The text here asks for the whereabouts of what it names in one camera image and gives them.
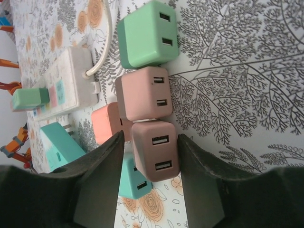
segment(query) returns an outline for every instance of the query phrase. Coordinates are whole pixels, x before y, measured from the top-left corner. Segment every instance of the white cable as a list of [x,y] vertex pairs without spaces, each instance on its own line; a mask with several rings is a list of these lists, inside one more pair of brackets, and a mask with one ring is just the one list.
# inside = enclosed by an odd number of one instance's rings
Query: white cable
[[105,41],[105,48],[103,53],[101,54],[100,59],[96,63],[94,67],[92,67],[90,70],[88,70],[85,74],[87,78],[90,78],[93,74],[95,74],[100,67],[105,63],[105,60],[109,54],[111,42],[112,42],[112,32],[113,32],[113,25],[112,25],[112,16],[111,16],[111,11],[110,11],[110,6],[108,0],[103,0],[104,2],[104,10],[105,10],[105,15],[108,20],[108,31],[107,31],[107,38]]

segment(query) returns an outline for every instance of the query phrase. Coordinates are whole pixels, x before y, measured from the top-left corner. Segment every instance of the green plug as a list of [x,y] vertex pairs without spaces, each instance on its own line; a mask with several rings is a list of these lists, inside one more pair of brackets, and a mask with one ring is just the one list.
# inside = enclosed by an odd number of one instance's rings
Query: green plug
[[117,33],[125,69],[157,66],[179,55],[175,11],[156,0],[123,18]]
[[34,109],[49,103],[48,89],[30,88],[17,89],[13,95],[13,109]]

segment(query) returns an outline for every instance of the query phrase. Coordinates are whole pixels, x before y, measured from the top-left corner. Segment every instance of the teal usb charger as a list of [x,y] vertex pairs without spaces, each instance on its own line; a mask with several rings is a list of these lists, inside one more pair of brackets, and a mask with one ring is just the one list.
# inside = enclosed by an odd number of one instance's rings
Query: teal usb charger
[[157,66],[179,55],[175,11],[152,0],[117,24],[121,64],[125,69]]
[[118,195],[130,199],[139,199],[152,189],[149,182],[136,168],[133,154],[125,152]]
[[40,134],[51,172],[86,154],[59,123],[41,127]]

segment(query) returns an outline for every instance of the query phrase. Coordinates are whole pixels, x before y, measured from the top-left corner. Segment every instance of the fabric tablecloth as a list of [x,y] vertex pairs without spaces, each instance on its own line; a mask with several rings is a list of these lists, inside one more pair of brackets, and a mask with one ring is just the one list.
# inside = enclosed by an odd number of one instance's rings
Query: fabric tablecloth
[[[101,0],[10,0],[23,87],[72,45],[96,63],[106,38]],[[146,0],[109,0],[114,25]],[[170,73],[174,113],[165,118],[203,149],[249,172],[304,166],[304,6],[301,0],[163,0],[176,10],[179,57]],[[49,172],[39,128],[71,124],[85,151],[97,147],[91,113],[116,101],[117,32],[96,73],[99,103],[49,121],[28,112],[33,165]],[[181,177],[139,200],[118,198],[115,227],[188,227]]]

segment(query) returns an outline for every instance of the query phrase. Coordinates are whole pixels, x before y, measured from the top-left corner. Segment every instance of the power strip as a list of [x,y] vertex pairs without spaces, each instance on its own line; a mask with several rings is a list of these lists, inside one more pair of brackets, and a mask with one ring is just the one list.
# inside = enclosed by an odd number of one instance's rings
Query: power strip
[[90,107],[98,102],[100,85],[94,76],[85,79],[93,66],[91,52],[87,48],[68,47],[37,81],[34,88],[48,89],[50,102],[35,109],[37,121]]

